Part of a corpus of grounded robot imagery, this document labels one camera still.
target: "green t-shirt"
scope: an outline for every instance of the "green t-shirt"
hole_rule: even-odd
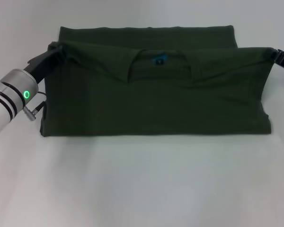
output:
[[[267,134],[271,48],[233,27],[61,28],[67,60],[45,79],[43,136]]]

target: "white backdrop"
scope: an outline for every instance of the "white backdrop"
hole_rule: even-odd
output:
[[[284,50],[284,0],[0,0],[0,78],[60,26],[225,25],[239,47]],[[278,66],[263,104],[272,135],[42,138],[41,113],[20,113],[0,134],[0,227],[284,227]]]

